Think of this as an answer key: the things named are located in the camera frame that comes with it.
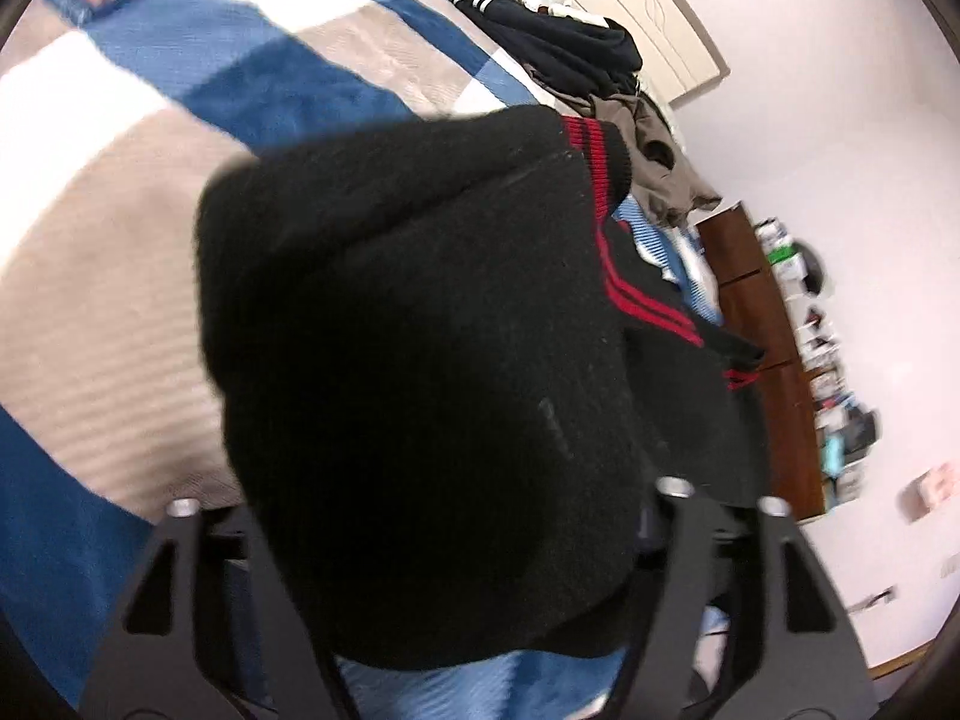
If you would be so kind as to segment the black red-striped knit sweater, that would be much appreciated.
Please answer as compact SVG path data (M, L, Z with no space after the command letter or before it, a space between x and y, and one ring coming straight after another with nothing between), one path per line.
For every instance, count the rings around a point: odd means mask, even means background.
M275 149L205 187L224 448L335 655L610 652L656 479L766 493L760 351L638 255L630 177L613 125L521 106Z

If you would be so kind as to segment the clutter on dresser top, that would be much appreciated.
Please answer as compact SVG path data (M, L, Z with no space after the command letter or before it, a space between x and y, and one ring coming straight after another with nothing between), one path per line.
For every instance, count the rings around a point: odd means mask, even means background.
M781 289L811 390L823 504L831 511L861 496L866 458L880 437L878 411L862 406L848 385L841 341L825 309L827 268L817 252L778 218L755 224L754 231Z

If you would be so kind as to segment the brown wooden dresser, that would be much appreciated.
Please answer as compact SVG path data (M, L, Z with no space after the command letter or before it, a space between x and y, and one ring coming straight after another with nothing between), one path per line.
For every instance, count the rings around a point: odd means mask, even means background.
M697 224L731 332L765 351L758 366L770 439L773 493L809 520L825 512L814 399L786 302L745 208L731 206Z

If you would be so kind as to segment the grey-brown garment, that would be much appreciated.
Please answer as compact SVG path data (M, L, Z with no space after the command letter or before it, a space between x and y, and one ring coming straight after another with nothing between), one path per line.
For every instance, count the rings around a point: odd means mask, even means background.
M619 129L631 161L631 193L651 223L685 227L692 211L711 211L722 197L706 182L672 137L644 93L590 98L592 115Z

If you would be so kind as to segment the blue white checked bedspread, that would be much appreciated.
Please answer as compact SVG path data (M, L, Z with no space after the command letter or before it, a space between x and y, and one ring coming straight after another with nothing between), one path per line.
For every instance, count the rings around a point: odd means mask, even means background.
M241 493L194 216L254 149L547 93L449 0L31 0L2 50L2 610L82 695L166 504Z

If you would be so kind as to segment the dark navy garment white stripes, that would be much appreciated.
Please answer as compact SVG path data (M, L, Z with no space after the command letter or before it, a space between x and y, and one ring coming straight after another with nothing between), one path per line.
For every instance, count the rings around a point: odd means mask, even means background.
M643 57L630 31L527 8L517 0L449 0L537 83L571 98L636 94Z

